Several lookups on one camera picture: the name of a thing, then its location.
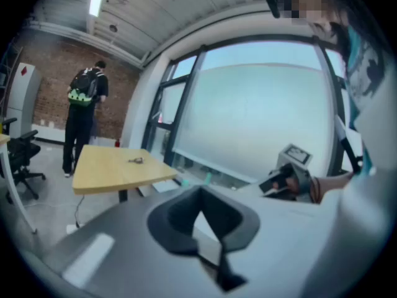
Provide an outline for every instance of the man standing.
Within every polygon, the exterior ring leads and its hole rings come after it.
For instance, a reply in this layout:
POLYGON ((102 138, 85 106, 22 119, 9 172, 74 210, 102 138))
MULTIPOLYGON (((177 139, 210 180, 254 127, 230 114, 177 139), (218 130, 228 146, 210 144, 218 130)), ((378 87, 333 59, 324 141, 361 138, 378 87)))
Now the man standing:
POLYGON ((81 70, 68 87, 69 114, 66 121, 65 145, 63 146, 63 171, 68 178, 72 173, 73 145, 76 141, 74 168, 84 145, 89 143, 95 104, 104 102, 109 95, 106 63, 98 61, 93 68, 81 70))

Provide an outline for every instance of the green object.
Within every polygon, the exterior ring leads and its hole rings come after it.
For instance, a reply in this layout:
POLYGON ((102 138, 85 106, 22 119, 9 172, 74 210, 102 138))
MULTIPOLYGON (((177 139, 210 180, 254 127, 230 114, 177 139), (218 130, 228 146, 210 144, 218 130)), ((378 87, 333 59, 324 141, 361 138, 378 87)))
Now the green object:
POLYGON ((92 102, 92 97, 87 97, 84 93, 78 93, 72 89, 68 94, 69 102, 74 105, 87 107, 92 102))
POLYGON ((189 186, 189 181, 188 181, 188 180, 183 180, 182 183, 181 183, 181 186, 182 186, 182 187, 187 187, 187 186, 189 186))
POLYGON ((204 184, 208 186, 211 183, 212 173, 208 172, 207 176, 205 177, 204 184))

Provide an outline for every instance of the black chair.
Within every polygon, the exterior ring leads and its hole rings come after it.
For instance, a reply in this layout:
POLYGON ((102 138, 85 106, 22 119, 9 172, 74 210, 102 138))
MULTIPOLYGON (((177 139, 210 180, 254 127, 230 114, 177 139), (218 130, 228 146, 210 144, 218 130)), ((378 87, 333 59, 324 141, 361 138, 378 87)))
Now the black chair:
MULTIPOLYGON (((10 124, 15 122, 16 118, 7 119, 2 123, 2 132, 4 135, 9 135, 10 124)), ((43 173, 31 173, 27 168, 30 164, 30 159, 33 158, 37 153, 40 152, 41 147, 35 145, 31 142, 34 136, 38 133, 37 130, 27 132, 19 138, 12 138, 8 144, 8 159, 10 162, 12 177, 14 178, 14 183, 23 183, 26 188, 32 193, 35 200, 38 199, 38 194, 30 187, 26 179, 42 177, 43 180, 46 179, 43 173)), ((0 175, 4 177, 2 167, 0 165, 0 175)), ((7 201, 12 204, 12 200, 9 192, 7 193, 7 201)))

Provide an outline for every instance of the brick wall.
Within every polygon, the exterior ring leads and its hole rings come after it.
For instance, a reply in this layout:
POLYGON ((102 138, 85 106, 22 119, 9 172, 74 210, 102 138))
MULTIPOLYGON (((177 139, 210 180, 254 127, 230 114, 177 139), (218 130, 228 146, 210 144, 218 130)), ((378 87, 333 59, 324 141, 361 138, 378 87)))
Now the brick wall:
POLYGON ((139 71, 106 52, 74 40, 35 30, 20 33, 18 47, 23 47, 20 61, 32 64, 43 78, 38 90, 33 123, 45 126, 53 122, 55 128, 65 129, 69 102, 66 88, 76 73, 92 67, 98 60, 107 64, 109 97, 97 104, 98 137, 118 139, 122 134, 128 102, 139 79, 139 71))

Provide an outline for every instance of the corrugated metal ceiling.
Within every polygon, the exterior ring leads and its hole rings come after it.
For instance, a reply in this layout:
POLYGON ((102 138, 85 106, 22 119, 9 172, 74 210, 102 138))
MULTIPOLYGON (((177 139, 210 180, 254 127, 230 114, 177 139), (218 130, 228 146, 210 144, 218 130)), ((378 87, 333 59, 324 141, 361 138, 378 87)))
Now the corrugated metal ceiling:
POLYGON ((265 0, 103 0, 94 25, 88 29, 90 0, 39 0, 33 16, 40 22, 88 32, 142 58, 189 25, 212 14, 265 0), (116 25, 117 33, 109 30, 116 25))

